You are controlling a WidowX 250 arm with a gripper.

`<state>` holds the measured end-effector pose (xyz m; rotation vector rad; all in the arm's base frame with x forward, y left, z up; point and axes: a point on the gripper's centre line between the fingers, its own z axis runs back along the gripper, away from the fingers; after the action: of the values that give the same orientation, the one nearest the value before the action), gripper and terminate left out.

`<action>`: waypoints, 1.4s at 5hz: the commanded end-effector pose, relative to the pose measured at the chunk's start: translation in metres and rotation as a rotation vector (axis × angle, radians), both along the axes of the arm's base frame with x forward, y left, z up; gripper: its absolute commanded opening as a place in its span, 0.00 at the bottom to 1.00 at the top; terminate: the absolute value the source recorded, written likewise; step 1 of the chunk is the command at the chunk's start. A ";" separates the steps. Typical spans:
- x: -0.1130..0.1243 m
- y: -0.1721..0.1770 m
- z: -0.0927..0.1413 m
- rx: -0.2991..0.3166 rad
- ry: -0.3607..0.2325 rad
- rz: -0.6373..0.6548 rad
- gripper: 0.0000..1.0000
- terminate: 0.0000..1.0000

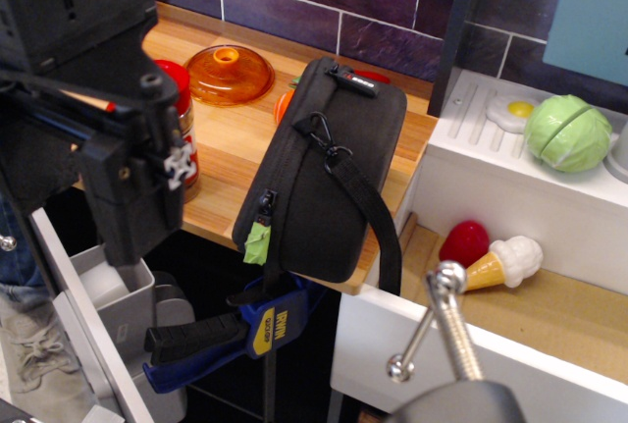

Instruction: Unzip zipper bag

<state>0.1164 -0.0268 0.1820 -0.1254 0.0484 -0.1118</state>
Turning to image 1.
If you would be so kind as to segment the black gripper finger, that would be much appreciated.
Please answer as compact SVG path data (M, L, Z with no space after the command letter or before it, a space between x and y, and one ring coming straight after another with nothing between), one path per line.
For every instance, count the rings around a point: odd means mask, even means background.
M94 137L80 149L89 207L113 266L131 265L183 223L183 182L170 154Z

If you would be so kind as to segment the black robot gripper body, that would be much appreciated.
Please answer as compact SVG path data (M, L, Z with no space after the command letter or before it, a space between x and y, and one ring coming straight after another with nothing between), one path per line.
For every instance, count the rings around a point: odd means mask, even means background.
M170 154L184 187L178 87L142 48L157 20L154 0L1 0L3 108L45 139L5 146L42 162L13 178L23 208L45 199L45 177L82 181L80 149L94 137Z

